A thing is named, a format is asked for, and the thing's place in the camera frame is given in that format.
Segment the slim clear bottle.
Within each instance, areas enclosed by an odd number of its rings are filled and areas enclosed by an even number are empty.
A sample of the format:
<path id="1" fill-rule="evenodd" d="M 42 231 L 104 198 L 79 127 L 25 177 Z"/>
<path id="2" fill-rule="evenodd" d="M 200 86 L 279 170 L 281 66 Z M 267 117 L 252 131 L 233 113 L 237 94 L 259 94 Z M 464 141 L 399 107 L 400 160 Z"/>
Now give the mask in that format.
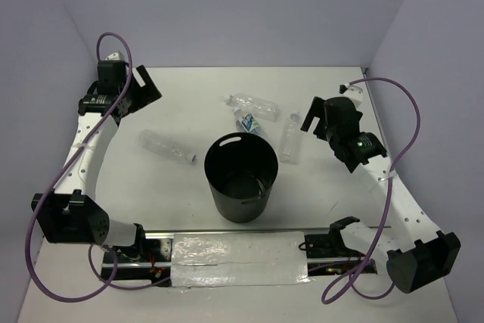
<path id="1" fill-rule="evenodd" d="M 282 163 L 296 165 L 299 162 L 302 140 L 301 122 L 299 112 L 292 112 L 284 122 L 278 148 L 278 157 Z"/>

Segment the large clear plastic bottle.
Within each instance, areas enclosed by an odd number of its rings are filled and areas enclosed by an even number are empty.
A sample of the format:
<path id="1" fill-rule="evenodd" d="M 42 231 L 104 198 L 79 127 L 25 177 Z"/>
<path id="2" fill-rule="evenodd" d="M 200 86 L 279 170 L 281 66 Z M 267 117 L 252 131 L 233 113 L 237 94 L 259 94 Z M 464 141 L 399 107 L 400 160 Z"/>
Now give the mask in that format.
<path id="1" fill-rule="evenodd" d="M 221 99 L 230 107 L 239 107 L 260 119 L 272 122 L 278 121 L 281 113 L 275 102 L 244 93 L 226 94 Z"/>

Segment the labelled clear plastic bottle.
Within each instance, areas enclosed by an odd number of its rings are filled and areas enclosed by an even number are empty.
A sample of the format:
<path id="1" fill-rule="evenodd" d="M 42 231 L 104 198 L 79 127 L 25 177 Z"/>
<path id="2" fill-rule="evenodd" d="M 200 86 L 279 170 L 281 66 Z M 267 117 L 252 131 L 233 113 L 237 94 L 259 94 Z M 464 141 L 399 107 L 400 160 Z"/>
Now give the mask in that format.
<path id="1" fill-rule="evenodd" d="M 236 107 L 233 109 L 233 115 L 235 126 L 239 132 L 257 135 L 266 141 L 269 141 L 267 133 L 250 112 L 246 112 L 241 110 L 239 107 Z"/>

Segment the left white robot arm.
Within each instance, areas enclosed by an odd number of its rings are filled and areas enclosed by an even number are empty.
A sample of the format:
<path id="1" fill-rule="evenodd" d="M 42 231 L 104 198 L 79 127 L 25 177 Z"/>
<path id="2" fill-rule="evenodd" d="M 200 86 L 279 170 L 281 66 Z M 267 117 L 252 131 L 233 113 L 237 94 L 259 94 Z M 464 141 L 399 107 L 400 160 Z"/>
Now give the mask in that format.
<path id="1" fill-rule="evenodd" d="M 111 219 L 95 201 L 104 156 L 121 119 L 162 96 L 144 66 L 130 79 L 126 67 L 121 60 L 98 63 L 98 80 L 79 100 L 69 151 L 76 160 L 45 198 L 37 222 L 50 243 L 107 245 L 136 262 L 148 251 L 143 227 Z"/>

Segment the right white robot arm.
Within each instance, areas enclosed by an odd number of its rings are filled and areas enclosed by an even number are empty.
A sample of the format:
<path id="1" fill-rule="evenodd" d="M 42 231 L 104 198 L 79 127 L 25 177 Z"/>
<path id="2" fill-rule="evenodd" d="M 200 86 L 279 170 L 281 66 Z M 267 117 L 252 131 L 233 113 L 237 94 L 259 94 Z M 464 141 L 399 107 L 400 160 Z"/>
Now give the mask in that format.
<path id="1" fill-rule="evenodd" d="M 403 293 L 411 293 L 448 275 L 461 242 L 453 232 L 445 233 L 420 208 L 402 180 L 391 168 L 380 140 L 362 132 L 362 113 L 347 97 L 324 100 L 315 97 L 301 130 L 318 120 L 314 135 L 326 141 L 368 189 L 385 214 L 393 232 L 389 238 L 349 216 L 330 225 L 327 234 L 310 234 L 303 244 L 308 257 L 349 257 L 372 252 L 371 259 L 388 273 Z"/>

